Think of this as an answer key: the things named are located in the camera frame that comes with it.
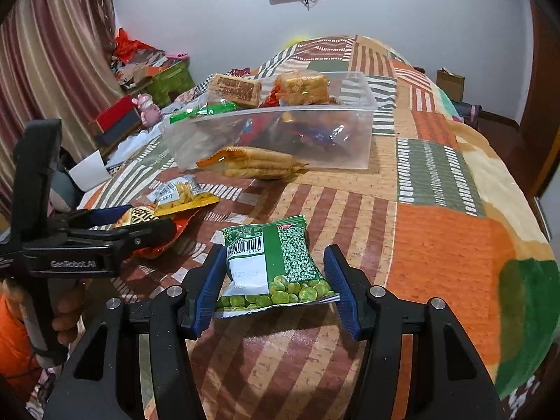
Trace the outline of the left hand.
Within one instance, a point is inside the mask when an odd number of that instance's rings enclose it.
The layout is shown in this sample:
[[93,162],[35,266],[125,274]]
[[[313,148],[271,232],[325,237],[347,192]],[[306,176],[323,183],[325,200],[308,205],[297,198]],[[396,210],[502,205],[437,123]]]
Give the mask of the left hand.
[[[71,344],[77,338],[78,321],[83,311],[85,292],[85,282],[76,281],[55,306],[52,328],[57,333],[58,341],[63,345]],[[25,290],[12,279],[2,279],[1,294],[6,299],[12,317],[24,323],[21,305],[26,298]]]

